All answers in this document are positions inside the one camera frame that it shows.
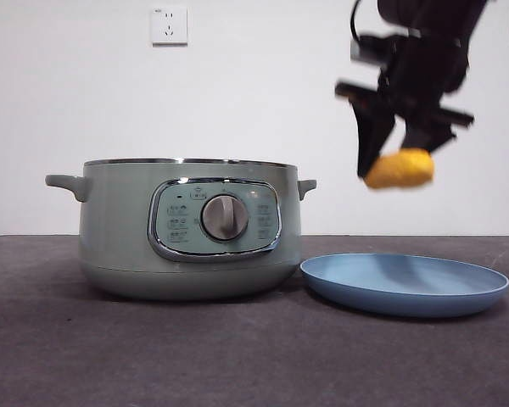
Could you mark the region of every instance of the control panel buttons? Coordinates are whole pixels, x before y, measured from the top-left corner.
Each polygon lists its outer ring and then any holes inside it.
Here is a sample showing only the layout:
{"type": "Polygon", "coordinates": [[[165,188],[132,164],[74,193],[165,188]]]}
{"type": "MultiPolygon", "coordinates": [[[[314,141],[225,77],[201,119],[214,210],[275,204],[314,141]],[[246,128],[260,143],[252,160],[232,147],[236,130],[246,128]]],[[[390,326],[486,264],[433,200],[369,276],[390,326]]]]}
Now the control panel buttons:
{"type": "Polygon", "coordinates": [[[267,239],[270,236],[269,229],[259,229],[258,230],[258,238],[259,239],[267,239]]]}
{"type": "Polygon", "coordinates": [[[172,231],[168,235],[168,240],[172,243],[188,242],[187,233],[185,231],[172,231]]]}
{"type": "Polygon", "coordinates": [[[206,199],[207,193],[201,188],[201,187],[195,187],[190,192],[190,198],[200,200],[200,199],[206,199]]]}
{"type": "Polygon", "coordinates": [[[249,222],[245,205],[230,195],[212,198],[202,211],[205,231],[217,240],[231,240],[241,235],[249,222]]]}
{"type": "Polygon", "coordinates": [[[270,205],[268,204],[257,205],[256,212],[258,215],[268,215],[270,213],[270,205]]]}
{"type": "Polygon", "coordinates": [[[258,217],[258,226],[260,227],[268,227],[271,226],[271,217],[270,216],[259,216],[258,217]]]}
{"type": "Polygon", "coordinates": [[[168,229],[188,229],[187,218],[171,218],[168,220],[168,229]]]}
{"type": "Polygon", "coordinates": [[[178,216],[178,215],[188,215],[188,207],[183,204],[172,204],[168,206],[168,215],[170,216],[178,216]]]}
{"type": "Polygon", "coordinates": [[[273,250],[281,232],[277,193],[262,181],[188,178],[160,184],[152,197],[148,239],[163,257],[273,250]]]}

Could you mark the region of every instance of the yellow object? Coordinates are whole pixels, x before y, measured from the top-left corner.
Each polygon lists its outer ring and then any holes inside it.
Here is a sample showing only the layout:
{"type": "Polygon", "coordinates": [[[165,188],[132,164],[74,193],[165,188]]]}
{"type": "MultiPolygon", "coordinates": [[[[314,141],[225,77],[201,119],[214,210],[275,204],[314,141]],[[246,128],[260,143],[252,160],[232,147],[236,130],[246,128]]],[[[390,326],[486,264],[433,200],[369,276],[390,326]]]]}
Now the yellow object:
{"type": "Polygon", "coordinates": [[[370,188],[419,187],[433,179],[433,160],[421,148],[402,148],[381,156],[364,178],[370,188]]]}

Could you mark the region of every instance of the electric pressure cooker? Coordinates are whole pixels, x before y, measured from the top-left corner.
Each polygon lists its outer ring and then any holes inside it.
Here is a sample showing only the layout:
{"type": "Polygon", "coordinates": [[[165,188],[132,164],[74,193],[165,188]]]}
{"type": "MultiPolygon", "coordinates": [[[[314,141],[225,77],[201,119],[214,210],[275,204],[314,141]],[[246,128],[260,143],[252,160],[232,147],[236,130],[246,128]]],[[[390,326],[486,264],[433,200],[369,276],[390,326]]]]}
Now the electric pressure cooker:
{"type": "Polygon", "coordinates": [[[204,299],[263,291],[300,258],[299,201],[316,187],[289,164],[106,159],[50,175],[81,202],[88,281],[133,298],[204,299]]]}

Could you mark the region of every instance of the electrical socket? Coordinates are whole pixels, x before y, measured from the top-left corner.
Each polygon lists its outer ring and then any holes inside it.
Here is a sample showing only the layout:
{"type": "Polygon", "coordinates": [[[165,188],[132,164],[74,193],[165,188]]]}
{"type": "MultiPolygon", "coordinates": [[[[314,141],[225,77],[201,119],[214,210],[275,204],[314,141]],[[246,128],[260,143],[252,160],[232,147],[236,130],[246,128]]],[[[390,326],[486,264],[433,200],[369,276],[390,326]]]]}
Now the electrical socket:
{"type": "Polygon", "coordinates": [[[187,8],[163,6],[151,10],[153,45],[187,44],[187,8]]]}

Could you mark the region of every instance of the light blue plate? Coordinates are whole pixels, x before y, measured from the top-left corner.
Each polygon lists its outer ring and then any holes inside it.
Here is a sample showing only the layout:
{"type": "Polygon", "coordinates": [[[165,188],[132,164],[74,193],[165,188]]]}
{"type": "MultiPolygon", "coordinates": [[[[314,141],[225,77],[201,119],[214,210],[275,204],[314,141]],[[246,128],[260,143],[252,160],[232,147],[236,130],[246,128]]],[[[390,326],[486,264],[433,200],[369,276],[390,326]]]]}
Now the light blue plate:
{"type": "Polygon", "coordinates": [[[307,284],[336,303],[381,314],[473,314],[500,299],[509,280],[454,260],[404,254],[332,254],[304,261],[307,284]]]}

